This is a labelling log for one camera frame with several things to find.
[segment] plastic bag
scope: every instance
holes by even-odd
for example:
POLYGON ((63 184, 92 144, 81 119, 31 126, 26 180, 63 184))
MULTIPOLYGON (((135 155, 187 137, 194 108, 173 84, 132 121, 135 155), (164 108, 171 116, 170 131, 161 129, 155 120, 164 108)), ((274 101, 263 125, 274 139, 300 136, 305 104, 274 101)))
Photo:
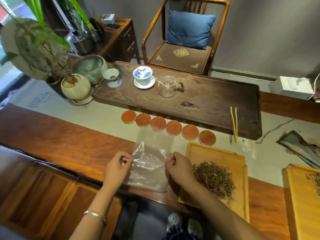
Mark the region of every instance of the plastic bag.
POLYGON ((165 131, 141 127, 132 158, 133 165, 127 185, 165 193, 168 188, 168 172, 165 161, 168 158, 174 137, 165 131))

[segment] gaiwan lid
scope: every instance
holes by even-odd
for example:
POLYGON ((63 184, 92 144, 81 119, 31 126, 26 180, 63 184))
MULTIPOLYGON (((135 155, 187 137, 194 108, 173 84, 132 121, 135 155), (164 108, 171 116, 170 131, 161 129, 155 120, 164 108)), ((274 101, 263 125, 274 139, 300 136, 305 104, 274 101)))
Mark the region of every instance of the gaiwan lid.
POLYGON ((134 69, 133 76, 136 79, 147 79, 152 75, 152 69, 146 65, 142 65, 134 69))

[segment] plaid pants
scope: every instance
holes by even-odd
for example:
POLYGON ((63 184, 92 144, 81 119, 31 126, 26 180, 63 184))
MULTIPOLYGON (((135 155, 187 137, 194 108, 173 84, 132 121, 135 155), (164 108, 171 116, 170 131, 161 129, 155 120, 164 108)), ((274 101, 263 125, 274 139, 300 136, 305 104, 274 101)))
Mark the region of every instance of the plaid pants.
POLYGON ((199 236, 182 231, 181 226, 172 226, 167 232, 165 240, 202 240, 199 236))

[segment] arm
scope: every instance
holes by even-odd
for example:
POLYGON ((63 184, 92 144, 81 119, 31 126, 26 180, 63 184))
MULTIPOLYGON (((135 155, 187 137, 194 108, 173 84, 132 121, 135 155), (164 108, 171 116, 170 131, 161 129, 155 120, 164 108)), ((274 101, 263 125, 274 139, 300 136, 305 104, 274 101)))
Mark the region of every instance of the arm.
POLYGON ((223 240, 267 240, 259 230, 197 182, 188 158, 175 152, 170 155, 165 165, 173 180, 198 203, 223 240))
POLYGON ((105 219, 110 204, 118 188, 126 178, 133 159, 128 153, 118 152, 106 165, 102 188, 96 194, 88 211, 96 212, 99 216, 84 215, 69 240, 98 240, 104 230, 105 219))

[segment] wooden tray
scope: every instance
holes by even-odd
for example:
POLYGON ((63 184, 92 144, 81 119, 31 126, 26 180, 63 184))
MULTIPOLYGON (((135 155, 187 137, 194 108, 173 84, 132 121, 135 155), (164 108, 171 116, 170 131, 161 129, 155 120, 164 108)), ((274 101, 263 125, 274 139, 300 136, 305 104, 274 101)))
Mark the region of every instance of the wooden tray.
MULTIPOLYGON (((249 222, 248 168, 246 165, 246 158, 235 152, 194 142, 189 142, 186 157, 190 159, 192 164, 196 165, 203 161, 212 161, 219 166, 229 167, 228 171, 232 173, 232 179, 236 186, 236 190, 232 195, 234 200, 230 202, 229 206, 235 213, 249 222)), ((182 188, 180 189, 178 201, 199 208, 182 188)))
POLYGON ((230 107, 237 107, 238 135, 252 140, 262 136, 259 86, 153 68, 156 78, 173 76, 185 85, 184 91, 179 88, 176 95, 163 97, 158 93, 158 82, 150 89, 135 87, 132 73, 136 67, 115 62, 114 68, 122 76, 122 84, 110 88, 103 80, 92 95, 94 100, 125 109, 143 109, 146 113, 170 116, 172 120, 187 124, 201 123, 203 127, 228 134, 233 133, 230 107))
POLYGON ((307 176, 320 170, 289 164, 282 169, 282 180, 292 240, 320 239, 320 196, 307 176))

